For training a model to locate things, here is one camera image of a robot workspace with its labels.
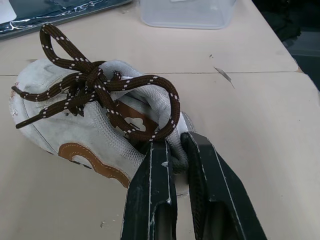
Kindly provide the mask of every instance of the beige table surface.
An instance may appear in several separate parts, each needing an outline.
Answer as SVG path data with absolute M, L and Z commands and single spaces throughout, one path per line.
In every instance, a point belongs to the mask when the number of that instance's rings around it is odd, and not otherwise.
M 241 178 L 269 240 L 320 239 L 320 99 L 303 73 L 162 74 L 182 110 Z M 126 190 L 15 129 L 0 77 L 1 240 L 118 240 Z M 178 240 L 192 240 L 188 198 Z
M 60 29 L 89 60 L 119 59 L 144 73 L 216 73 L 214 67 L 227 73 L 298 69 L 251 0 L 237 0 L 230 25 L 221 30 L 150 27 L 139 16 L 137 7 L 126 6 Z M 0 76 L 17 75 L 30 60 L 43 57 L 38 32 L 2 41 Z

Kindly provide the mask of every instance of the white sneaker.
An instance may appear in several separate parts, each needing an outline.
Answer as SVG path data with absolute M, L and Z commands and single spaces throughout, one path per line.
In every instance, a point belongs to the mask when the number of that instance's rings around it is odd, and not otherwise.
M 100 68 L 108 79 L 115 71 L 122 74 L 122 80 L 142 75 L 122 61 L 108 61 L 100 65 Z M 47 59 L 37 60 L 19 74 L 15 86 L 21 91 L 38 94 L 74 72 L 58 67 Z M 114 101 L 118 101 L 118 111 L 125 120 L 141 131 L 153 132 L 169 120 L 169 95 L 161 87 L 146 85 L 131 91 L 111 92 L 110 95 Z M 46 101 L 34 102 L 25 100 L 12 91 L 9 107 L 14 122 L 18 124 L 37 115 L 40 110 L 53 103 L 65 99 L 66 93 L 60 93 Z M 20 130 L 47 152 L 83 164 L 107 178 L 117 179 L 127 188 L 145 155 L 132 145 L 136 142 L 130 143 L 123 132 L 117 130 L 116 122 L 111 124 L 106 109 L 97 101 L 85 104 L 83 112 L 82 117 L 74 116 L 65 110 Z M 193 131 L 190 129 L 191 126 L 189 118 L 180 113 L 175 130 L 167 137 L 171 154 L 176 157 L 173 163 L 178 166 L 175 169 L 176 173 L 188 168 L 187 155 L 181 146 L 180 135 Z M 181 189 L 177 189 L 177 194 L 185 193 L 186 189 L 188 186 L 185 184 Z

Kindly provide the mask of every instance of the shoelace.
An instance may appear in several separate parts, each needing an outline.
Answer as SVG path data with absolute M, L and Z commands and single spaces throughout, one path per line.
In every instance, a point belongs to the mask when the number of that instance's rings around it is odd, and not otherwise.
M 73 60 L 63 59 L 56 55 L 51 43 L 51 37 L 73 58 Z M 68 90 L 65 100 L 58 101 L 19 124 L 16 128 L 22 128 L 40 119 L 49 118 L 64 110 L 69 110 L 72 114 L 84 116 L 84 105 L 89 102 L 99 101 L 106 108 L 109 117 L 112 118 L 118 127 L 131 139 L 139 141 L 156 141 L 169 136 L 178 124 L 180 117 L 180 100 L 176 88 L 167 79 L 157 75 L 143 75 L 128 80 L 122 78 L 120 72 L 114 72 L 112 79 L 107 79 L 103 70 L 99 67 L 105 61 L 90 62 L 71 41 L 55 26 L 47 23 L 40 30 L 40 41 L 47 58 L 55 65 L 78 71 L 66 76 L 61 82 L 54 84 L 45 92 L 34 94 L 12 87 L 20 97 L 33 102 L 46 101 L 49 98 Z M 157 85 L 164 88 L 170 98 L 171 114 L 168 123 L 154 133 L 146 133 L 133 128 L 128 124 L 122 115 L 116 111 L 110 92 L 127 91 L 141 86 Z

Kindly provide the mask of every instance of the translucent container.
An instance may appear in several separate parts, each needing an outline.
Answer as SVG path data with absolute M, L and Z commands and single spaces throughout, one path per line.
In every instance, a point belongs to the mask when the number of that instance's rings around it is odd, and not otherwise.
M 233 15 L 236 0 L 140 0 L 141 19 L 167 28 L 221 29 Z

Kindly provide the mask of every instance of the black clamp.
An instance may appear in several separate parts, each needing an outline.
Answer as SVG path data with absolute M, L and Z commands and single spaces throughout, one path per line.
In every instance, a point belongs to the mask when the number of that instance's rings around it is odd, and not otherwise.
M 196 240 L 267 240 L 240 179 L 204 136 L 183 133 Z M 150 144 L 130 183 L 121 240 L 175 240 L 177 197 L 166 142 Z

